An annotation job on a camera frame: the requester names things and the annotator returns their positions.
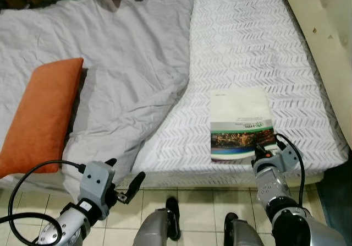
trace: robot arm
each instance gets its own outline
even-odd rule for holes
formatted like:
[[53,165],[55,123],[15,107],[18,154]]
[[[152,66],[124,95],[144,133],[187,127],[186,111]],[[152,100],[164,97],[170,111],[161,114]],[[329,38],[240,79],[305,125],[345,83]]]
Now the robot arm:
[[257,199],[270,219],[276,246],[346,246],[339,232],[317,222],[291,197],[283,173],[297,163],[292,147],[273,155],[257,146],[255,155]]
[[[131,182],[126,194],[116,192],[112,183],[115,171],[112,166],[116,159],[106,163],[89,162],[84,168],[80,183],[79,202],[69,203],[60,213],[57,221],[62,228],[62,238],[57,246],[82,246],[83,240],[90,232],[90,227],[98,220],[104,220],[109,210],[117,201],[128,204],[138,192],[145,178],[144,172],[139,173]],[[50,244],[57,238],[55,227],[48,224],[38,237],[38,244]]]

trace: tiled floor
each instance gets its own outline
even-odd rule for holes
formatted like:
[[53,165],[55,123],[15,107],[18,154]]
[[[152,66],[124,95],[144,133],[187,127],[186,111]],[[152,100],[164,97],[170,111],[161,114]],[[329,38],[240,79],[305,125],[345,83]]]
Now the tiled floor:
[[[293,197],[298,190],[292,189]],[[0,190],[0,216],[7,213],[10,191]],[[235,212],[240,218],[256,228],[265,246],[274,245],[270,235],[271,225],[263,208],[256,202],[256,191],[250,189],[171,189],[141,190],[129,205],[117,204],[108,219],[98,222],[84,241],[84,246],[132,246],[142,221],[155,208],[164,207],[169,196],[176,196],[180,206],[182,237],[178,242],[168,240],[168,246],[222,246],[224,218]],[[41,194],[22,193],[15,202],[15,212],[42,212],[53,217],[70,201],[69,198]],[[319,221],[325,222],[315,185],[304,193],[304,206]],[[27,239],[34,239],[44,223],[24,219],[16,222],[18,230]],[[10,232],[7,223],[0,224],[1,245],[23,245]]]

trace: bed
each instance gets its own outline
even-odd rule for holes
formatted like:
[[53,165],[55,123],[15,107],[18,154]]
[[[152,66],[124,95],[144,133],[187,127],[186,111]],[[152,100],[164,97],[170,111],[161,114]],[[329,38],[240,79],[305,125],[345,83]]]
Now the bed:
[[[80,8],[80,5],[89,5],[90,1],[94,0],[59,2],[57,6]],[[338,57],[332,58],[327,54],[321,55],[320,45],[315,43],[314,37],[321,36],[324,29],[311,28],[309,21],[313,18],[304,16],[303,4],[297,0],[289,1],[294,2],[294,12],[312,53],[287,0],[188,1],[178,2],[184,3],[186,10],[191,10],[193,5],[188,85],[175,98],[163,122],[138,146],[135,161],[134,157],[130,157],[134,162],[127,165],[122,161],[119,164],[125,167],[115,182],[125,188],[133,175],[145,171],[145,187],[252,186],[254,177],[250,161],[214,164],[210,159],[210,90],[232,86],[265,88],[274,128],[287,135],[304,153],[310,182],[321,180],[326,169],[345,162],[349,150],[346,139],[350,142],[351,63],[346,55],[350,51],[349,39],[346,41],[344,38],[348,38],[350,32],[346,31],[342,38],[347,45],[336,52]],[[119,8],[114,5],[114,0],[104,4],[105,8]],[[101,6],[95,7],[96,12],[101,14]],[[338,41],[337,30],[329,32],[324,35],[324,41],[331,41],[324,43],[327,45],[326,53],[329,45],[339,48],[339,43],[334,43]],[[311,41],[307,37],[309,34],[313,34]],[[66,44],[75,53],[80,52],[75,47],[79,43]],[[31,59],[30,56],[25,57],[26,63],[30,64]],[[338,63],[340,75],[328,74],[332,63]],[[298,179],[298,173],[297,167],[287,177],[294,181]],[[1,179],[0,184],[11,187],[19,177],[7,176]],[[79,175],[64,167],[55,174],[33,175],[25,189],[51,193],[69,191],[75,197],[78,179]]]

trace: book cover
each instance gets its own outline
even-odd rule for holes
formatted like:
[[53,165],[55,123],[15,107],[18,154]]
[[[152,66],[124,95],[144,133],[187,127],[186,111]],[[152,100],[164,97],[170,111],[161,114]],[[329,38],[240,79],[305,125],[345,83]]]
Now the book cover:
[[277,150],[266,93],[262,88],[211,92],[211,159],[231,161],[254,155],[261,144]]

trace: robot leg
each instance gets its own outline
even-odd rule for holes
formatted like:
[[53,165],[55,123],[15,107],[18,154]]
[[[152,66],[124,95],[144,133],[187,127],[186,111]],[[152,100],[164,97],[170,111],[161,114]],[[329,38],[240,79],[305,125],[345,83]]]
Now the robot leg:
[[224,246],[264,246],[258,233],[247,223],[239,220],[235,213],[225,217]]
[[150,214],[140,227],[133,246],[166,246],[167,238],[178,240],[181,236],[180,213],[176,198],[166,201],[165,209]]

